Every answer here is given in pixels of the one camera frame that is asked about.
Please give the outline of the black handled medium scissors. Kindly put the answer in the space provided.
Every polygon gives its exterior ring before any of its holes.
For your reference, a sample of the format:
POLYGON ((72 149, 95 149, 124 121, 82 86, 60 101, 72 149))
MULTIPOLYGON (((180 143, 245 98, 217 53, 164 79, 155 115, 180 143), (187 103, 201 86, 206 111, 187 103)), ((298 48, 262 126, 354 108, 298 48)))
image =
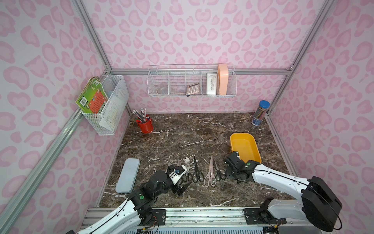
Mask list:
POLYGON ((217 181, 226 180, 227 177, 219 169, 216 160, 213 160, 213 162, 214 162, 214 165, 215 165, 215 179, 217 181))

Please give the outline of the yellow plastic storage box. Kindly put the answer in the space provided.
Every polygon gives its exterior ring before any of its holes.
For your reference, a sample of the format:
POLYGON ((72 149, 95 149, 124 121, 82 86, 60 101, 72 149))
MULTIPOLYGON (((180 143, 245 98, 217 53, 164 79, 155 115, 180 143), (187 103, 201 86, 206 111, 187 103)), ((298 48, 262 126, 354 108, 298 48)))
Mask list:
POLYGON ((249 160, 262 163, 255 138, 249 133, 233 133, 230 136, 230 146, 232 152, 238 152, 242 161, 249 160))

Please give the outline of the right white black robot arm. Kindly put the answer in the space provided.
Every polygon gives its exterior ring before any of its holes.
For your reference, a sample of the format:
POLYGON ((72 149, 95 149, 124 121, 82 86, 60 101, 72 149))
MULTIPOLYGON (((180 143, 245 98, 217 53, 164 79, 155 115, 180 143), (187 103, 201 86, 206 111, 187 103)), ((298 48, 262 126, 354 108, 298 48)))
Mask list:
POLYGON ((327 183, 320 177, 311 179, 281 173, 249 160, 244 162, 238 152, 225 158, 225 175, 228 179, 241 182, 254 182, 270 186, 296 199, 296 202, 283 203, 273 199, 267 210, 275 218, 293 218, 309 221, 316 228, 332 232, 336 230, 342 203, 327 183))

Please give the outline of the all black scissors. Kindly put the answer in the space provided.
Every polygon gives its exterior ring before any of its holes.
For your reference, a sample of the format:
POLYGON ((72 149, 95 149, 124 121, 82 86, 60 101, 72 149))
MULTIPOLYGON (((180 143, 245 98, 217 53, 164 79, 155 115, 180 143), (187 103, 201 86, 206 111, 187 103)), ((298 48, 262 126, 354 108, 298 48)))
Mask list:
POLYGON ((194 168, 195 168, 195 170, 192 174, 192 181, 194 183, 203 182, 204 181, 204 175, 198 168, 198 163, 197 163, 196 157, 194 157, 194 168))

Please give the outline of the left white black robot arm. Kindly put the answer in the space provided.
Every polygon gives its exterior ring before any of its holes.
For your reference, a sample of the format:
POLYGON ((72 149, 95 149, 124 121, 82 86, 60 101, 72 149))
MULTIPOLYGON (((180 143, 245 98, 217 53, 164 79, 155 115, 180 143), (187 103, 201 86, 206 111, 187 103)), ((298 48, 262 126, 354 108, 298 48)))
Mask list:
POLYGON ((152 206, 158 196, 169 191, 179 195, 183 193, 184 188, 178 186, 178 181, 186 172, 185 166, 169 166, 166 172, 155 172, 148 182, 134 190, 118 208, 78 233, 122 234, 141 223, 147 224, 152 219, 152 206))

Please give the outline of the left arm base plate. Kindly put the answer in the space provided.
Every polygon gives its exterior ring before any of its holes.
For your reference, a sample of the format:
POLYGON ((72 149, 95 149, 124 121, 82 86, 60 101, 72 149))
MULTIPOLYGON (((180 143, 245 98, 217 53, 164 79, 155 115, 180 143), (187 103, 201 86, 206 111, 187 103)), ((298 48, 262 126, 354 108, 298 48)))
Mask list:
POLYGON ((141 218, 140 226, 152 225, 155 221, 157 225, 164 226, 166 223, 167 210, 149 208, 140 212, 139 217, 141 218))

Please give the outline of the small black handled scissors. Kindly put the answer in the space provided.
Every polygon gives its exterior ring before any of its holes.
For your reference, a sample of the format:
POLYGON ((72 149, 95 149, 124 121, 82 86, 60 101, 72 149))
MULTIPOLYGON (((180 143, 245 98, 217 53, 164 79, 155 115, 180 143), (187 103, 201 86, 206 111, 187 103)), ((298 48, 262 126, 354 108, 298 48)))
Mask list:
POLYGON ((182 175, 182 181, 183 182, 192 181, 192 175, 190 174, 188 168, 185 165, 182 165, 182 168, 184 169, 184 173, 182 175))

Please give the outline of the black handled steel scissors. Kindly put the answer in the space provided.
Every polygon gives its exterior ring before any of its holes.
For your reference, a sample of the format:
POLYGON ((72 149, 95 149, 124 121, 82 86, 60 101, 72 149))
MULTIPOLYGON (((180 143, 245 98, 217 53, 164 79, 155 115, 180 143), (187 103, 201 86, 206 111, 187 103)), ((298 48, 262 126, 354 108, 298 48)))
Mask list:
POLYGON ((182 169, 180 160, 178 160, 178 162, 177 162, 177 169, 178 169, 178 170, 181 170, 181 169, 182 169))

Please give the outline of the pink kitchen scissors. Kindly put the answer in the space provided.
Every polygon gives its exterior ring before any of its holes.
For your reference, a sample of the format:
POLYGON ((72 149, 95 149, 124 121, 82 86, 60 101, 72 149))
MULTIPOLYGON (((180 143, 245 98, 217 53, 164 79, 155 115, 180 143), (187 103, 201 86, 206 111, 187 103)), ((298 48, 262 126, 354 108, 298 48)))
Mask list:
POLYGON ((216 184, 217 184, 217 180, 216 180, 215 175, 214 175, 214 159, 213 159, 213 156, 211 156, 208 173, 207 173, 207 175, 205 176, 205 179, 204 179, 204 186, 205 187, 209 187, 209 186, 215 187, 216 184))

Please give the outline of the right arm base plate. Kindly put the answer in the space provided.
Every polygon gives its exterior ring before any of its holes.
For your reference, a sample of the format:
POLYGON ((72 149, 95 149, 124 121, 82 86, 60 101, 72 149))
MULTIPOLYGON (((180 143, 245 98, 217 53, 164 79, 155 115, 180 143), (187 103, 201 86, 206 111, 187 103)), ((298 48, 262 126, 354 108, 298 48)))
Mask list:
POLYGON ((262 208, 243 209, 243 215, 248 225, 268 224, 280 226, 287 223, 286 218, 275 218, 267 209, 262 208))

